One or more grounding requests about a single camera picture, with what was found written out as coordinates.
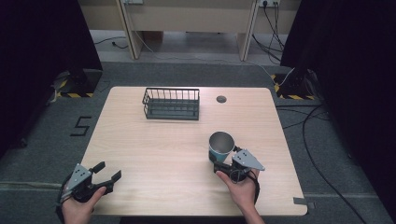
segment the black wire basket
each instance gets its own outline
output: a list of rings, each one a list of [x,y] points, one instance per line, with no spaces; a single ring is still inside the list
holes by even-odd
[[[199,119],[199,89],[146,88],[147,119]]]

